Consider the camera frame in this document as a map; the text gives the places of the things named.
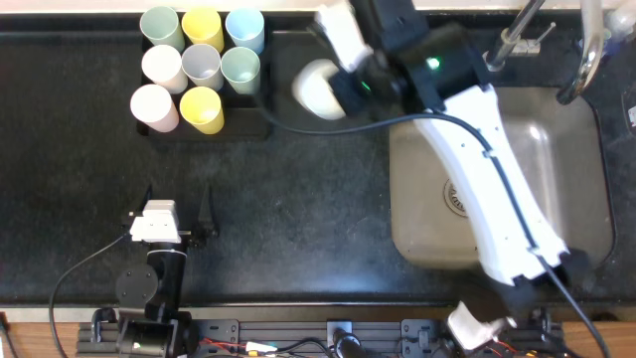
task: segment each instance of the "faucet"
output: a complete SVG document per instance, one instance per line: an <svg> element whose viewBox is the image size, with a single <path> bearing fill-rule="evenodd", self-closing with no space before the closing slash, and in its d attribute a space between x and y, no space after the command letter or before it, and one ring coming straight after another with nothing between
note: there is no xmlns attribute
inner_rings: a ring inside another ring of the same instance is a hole
<svg viewBox="0 0 636 358"><path fill-rule="evenodd" d="M493 50L485 55L486 65L491 72L504 68L506 59L520 42L521 34L545 2L546 0L530 0L510 28L502 31ZM603 54L604 28L600 0L580 0L580 12L584 39L582 58L572 79L556 94L556 100L561 104L571 103L587 89Z"/></svg>

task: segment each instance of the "drain strainer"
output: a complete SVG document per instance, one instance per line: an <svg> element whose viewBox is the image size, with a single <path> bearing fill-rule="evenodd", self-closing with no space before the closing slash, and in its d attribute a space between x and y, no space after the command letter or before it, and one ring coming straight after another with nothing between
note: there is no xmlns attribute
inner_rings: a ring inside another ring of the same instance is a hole
<svg viewBox="0 0 636 358"><path fill-rule="evenodd" d="M446 202L448 209L450 209L453 213L464 218L468 218L468 215L466 215L466 209L464 209L464 204L462 204L461 200L459 200L457 190L450 180L447 180L446 184L444 184L444 201Z"/></svg>

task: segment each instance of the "black countertop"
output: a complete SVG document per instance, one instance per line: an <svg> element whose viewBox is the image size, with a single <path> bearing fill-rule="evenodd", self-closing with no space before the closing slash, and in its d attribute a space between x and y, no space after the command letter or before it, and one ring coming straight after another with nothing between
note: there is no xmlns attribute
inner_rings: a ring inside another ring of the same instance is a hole
<svg viewBox="0 0 636 358"><path fill-rule="evenodd" d="M189 253L185 305L456 300L454 272L411 265L391 240L386 130L309 137L276 129L265 141L239 143L138 135L128 109L141 77L136 19L0 19L0 304L45 303L66 269L120 234L121 215L148 184L156 198L177 201L184 222L196 215L206 185L213 189L222 233ZM301 30L303 19L268 21ZM429 17L432 26L464 24L482 50L512 19ZM544 14L529 35L550 21L557 28L541 55L509 61L496 86L566 83L579 61L578 17ZM302 51L308 35L297 36ZM584 96L598 112L616 230L606 263L574 290L586 302L636 300L636 138L627 121L636 105L635 64L632 44L603 65ZM144 257L139 245L117 246L74 273L59 302L115 303L115 279Z"/></svg>

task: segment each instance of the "sink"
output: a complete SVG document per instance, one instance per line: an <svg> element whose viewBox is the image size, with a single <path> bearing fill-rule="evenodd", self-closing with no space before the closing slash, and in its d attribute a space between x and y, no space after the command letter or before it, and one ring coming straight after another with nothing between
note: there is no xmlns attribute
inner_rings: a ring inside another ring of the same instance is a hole
<svg viewBox="0 0 636 358"><path fill-rule="evenodd" d="M557 89L496 89L504 129L547 219L595 266L614 235L596 116L578 98L563 106ZM393 239L411 263L463 269L478 262L469 219L441 161L412 122L390 135Z"/></svg>

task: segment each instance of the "wooden table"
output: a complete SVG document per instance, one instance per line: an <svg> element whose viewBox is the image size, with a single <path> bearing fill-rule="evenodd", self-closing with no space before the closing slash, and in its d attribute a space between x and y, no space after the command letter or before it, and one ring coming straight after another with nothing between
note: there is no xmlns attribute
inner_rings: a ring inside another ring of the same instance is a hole
<svg viewBox="0 0 636 358"><path fill-rule="evenodd" d="M58 334L69 357L75 357L78 337L77 323L59 323ZM636 356L636 322L598 322L596 327L609 345L615 358ZM585 357L600 357L596 342L582 323L566 323L563 326L569 348ZM58 357L58 352L48 323L14 323L11 337L20 358ZM3 341L4 357L11 354Z"/></svg>

